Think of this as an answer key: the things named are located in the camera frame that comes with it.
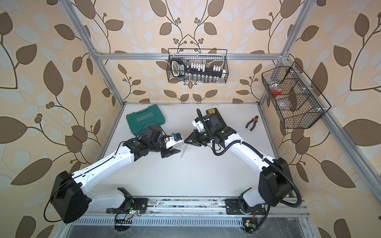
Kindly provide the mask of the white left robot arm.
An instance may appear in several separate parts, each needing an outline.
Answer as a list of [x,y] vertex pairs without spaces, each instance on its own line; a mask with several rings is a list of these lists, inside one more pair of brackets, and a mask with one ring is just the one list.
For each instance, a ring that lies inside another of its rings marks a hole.
[[106,209],[110,213],[128,213],[133,196],[123,187],[95,193],[92,189],[111,174],[150,152],[168,158],[179,153],[174,146],[182,143],[180,133],[166,135],[161,127],[151,125],[142,135],[122,141],[116,151],[79,171],[57,175],[48,201],[65,224],[78,220],[86,212]]

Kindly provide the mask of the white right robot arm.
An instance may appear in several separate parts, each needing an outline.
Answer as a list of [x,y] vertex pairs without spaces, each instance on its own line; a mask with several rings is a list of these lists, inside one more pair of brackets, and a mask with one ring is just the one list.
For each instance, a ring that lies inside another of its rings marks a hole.
[[232,152],[256,172],[257,184],[240,195],[244,205],[250,208],[259,204],[275,207],[280,203],[289,207],[300,206],[300,192],[283,158],[275,159],[261,153],[217,115],[198,117],[192,124],[195,129],[185,140],[186,144],[201,147],[211,143],[215,156]]

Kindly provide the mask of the clear test tube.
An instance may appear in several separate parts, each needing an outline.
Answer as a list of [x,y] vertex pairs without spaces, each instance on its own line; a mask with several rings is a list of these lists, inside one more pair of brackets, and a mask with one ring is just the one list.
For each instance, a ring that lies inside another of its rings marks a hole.
[[181,153],[181,156],[180,156],[181,159],[184,158],[187,148],[188,148],[188,144],[186,144],[186,145],[184,146],[184,148],[182,149],[182,153]]

